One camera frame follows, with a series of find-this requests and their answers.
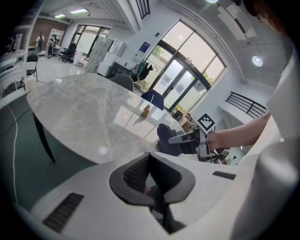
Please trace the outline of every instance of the marble table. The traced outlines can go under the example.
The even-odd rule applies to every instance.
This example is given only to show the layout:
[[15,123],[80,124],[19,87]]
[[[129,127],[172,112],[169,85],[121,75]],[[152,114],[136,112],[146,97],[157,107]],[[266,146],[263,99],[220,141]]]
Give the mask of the marble table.
[[182,130],[165,111],[97,74],[58,78],[27,95],[41,141],[54,161],[43,127],[80,156],[101,164],[141,152],[158,151],[157,127]]

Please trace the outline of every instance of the office chair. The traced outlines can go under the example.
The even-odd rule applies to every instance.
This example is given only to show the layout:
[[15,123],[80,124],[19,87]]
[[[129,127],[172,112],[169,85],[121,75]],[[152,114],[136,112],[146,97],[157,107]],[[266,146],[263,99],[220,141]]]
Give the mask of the office chair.
[[158,107],[159,109],[163,110],[164,109],[164,97],[161,96],[158,92],[156,92],[154,89],[151,89],[141,95],[142,98],[147,100],[148,102],[152,100],[152,104]]
[[74,53],[76,51],[76,44],[75,43],[71,43],[68,49],[65,49],[65,51],[60,52],[62,54],[62,56],[59,59],[61,59],[63,62],[70,62],[72,63],[74,60],[72,60],[71,58],[74,57]]
[[34,69],[26,70],[26,75],[30,76],[30,75],[33,74],[33,76],[34,76],[34,73],[36,73],[36,75],[37,75],[36,78],[37,78],[37,81],[38,81],[38,72],[37,72],[38,56],[35,55],[35,54],[34,55],[29,55],[27,57],[27,62],[36,62],[36,66],[35,66]]
[[110,78],[112,82],[122,86],[123,88],[128,89],[129,91],[133,92],[134,89],[134,83],[131,77],[125,74],[119,74],[114,76],[113,78]]

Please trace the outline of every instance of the staircase railing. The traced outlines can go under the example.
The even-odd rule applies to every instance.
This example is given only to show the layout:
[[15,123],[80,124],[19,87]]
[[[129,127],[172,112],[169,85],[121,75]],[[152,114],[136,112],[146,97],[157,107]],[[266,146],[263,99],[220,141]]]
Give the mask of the staircase railing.
[[139,8],[139,12],[141,15],[141,18],[143,19],[146,15],[150,14],[150,6],[149,6],[149,0],[135,0],[137,3],[137,6]]
[[235,92],[231,92],[226,102],[241,109],[252,118],[261,117],[267,112],[266,107],[263,105]]

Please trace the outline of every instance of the ceiling vent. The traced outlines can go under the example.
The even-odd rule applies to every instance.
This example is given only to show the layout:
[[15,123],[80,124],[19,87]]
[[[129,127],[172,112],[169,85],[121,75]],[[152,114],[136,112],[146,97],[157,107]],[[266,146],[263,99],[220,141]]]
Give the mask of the ceiling vent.
[[235,4],[226,9],[218,7],[220,14],[218,17],[225,23],[237,40],[246,40],[256,37],[256,33],[251,26],[250,20]]

